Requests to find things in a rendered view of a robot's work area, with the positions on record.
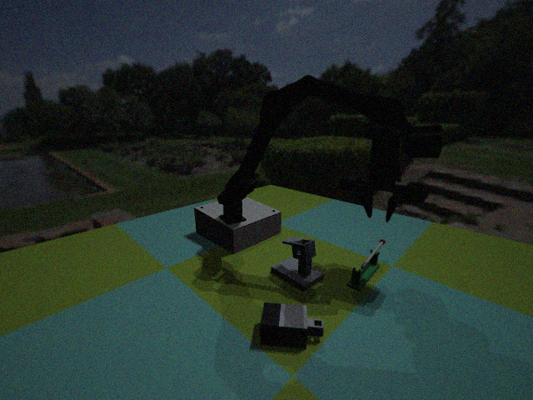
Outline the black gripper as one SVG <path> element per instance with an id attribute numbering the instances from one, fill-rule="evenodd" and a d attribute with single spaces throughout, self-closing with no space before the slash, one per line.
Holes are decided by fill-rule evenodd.
<path id="1" fill-rule="evenodd" d="M 430 190 L 427 183 L 409 182 L 406 186 L 396 184 L 399 162 L 399 158 L 391 160 L 371 158 L 370 179 L 365 180 L 363 175 L 351 173 L 341 180 L 340 189 L 351 191 L 356 186 L 354 194 L 360 198 L 369 218 L 372 216 L 374 189 L 392 192 L 393 196 L 389 199 L 386 213 L 386 221 L 389 222 L 399 203 L 404 201 L 423 203 Z"/>

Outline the grey tapered pin with red cap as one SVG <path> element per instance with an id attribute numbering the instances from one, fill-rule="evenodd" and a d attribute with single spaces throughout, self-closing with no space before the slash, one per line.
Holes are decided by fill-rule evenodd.
<path id="1" fill-rule="evenodd" d="M 379 245 L 376 247 L 376 249 L 372 252 L 372 254 L 369 256 L 369 258 L 362 264 L 361 268 L 364 269 L 366 265 L 371 261 L 371 259 L 374 257 L 374 255 L 377 253 L 377 251 L 380 249 L 382 244 L 385 244 L 386 241 L 384 239 L 380 240 Z"/>

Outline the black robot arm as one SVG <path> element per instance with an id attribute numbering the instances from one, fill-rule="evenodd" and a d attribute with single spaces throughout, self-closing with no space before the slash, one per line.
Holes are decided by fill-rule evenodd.
<path id="1" fill-rule="evenodd" d="M 264 96 L 260 122 L 242 164 L 228 181 L 225 190 L 217 196 L 218 203 L 223 205 L 223 215 L 219 218 L 227 225 L 246 221 L 242 216 L 242 199 L 254 191 L 258 182 L 254 179 L 254 173 L 273 133 L 293 106 L 311 95 L 354 109 L 382 126 L 393 126 L 402 131 L 393 133 L 390 129 L 375 129 L 371 126 L 364 138 L 372 138 L 372 158 L 399 158 L 401 138 L 402 152 L 408 158 L 438 158 L 441 154 L 442 126 L 412 126 L 403 115 L 404 106 L 400 100 L 357 92 L 306 75 L 279 90 L 271 90 Z"/>

